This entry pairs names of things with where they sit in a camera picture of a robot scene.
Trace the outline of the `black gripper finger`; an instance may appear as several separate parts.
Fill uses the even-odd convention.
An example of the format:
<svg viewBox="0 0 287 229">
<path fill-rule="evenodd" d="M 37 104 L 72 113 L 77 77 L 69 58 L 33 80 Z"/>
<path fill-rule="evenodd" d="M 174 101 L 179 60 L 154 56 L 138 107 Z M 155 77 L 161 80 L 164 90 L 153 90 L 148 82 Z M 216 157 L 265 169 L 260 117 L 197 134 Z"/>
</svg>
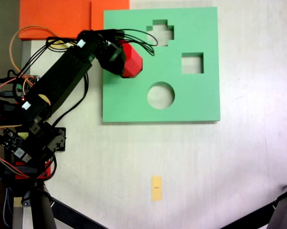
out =
<svg viewBox="0 0 287 229">
<path fill-rule="evenodd" d="M 123 52 L 103 52 L 99 56 L 99 64 L 104 69 L 115 75 L 122 75 L 124 69 Z"/>
</svg>

